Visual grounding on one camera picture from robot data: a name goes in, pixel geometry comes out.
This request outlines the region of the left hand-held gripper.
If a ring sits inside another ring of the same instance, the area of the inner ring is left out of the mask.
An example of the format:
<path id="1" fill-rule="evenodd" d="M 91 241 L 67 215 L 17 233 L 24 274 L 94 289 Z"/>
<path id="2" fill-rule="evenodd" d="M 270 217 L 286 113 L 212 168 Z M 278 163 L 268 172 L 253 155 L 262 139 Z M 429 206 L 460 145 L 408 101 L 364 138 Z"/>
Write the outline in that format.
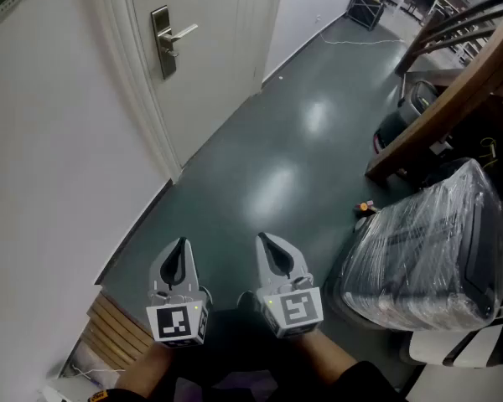
<path id="1" fill-rule="evenodd" d="M 169 243 L 151 265 L 154 291 L 197 292 L 199 282 L 191 243 L 185 237 Z M 198 300 L 147 307 L 153 340 L 166 348 L 197 347 L 205 342 L 212 307 L 210 292 L 200 287 Z"/>

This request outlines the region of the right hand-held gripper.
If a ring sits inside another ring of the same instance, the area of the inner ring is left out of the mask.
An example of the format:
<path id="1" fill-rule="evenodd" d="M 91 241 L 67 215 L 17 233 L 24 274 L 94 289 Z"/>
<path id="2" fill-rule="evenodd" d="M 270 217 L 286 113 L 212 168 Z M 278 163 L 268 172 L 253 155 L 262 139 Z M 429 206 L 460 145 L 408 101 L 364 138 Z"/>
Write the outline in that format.
<path id="1" fill-rule="evenodd" d="M 302 252 L 285 239 L 260 233 L 256 237 L 257 269 L 263 287 L 256 296 L 260 311 L 277 338 L 312 332 L 323 320 L 320 289 L 308 275 Z M 276 280 L 291 280 L 270 286 Z"/>

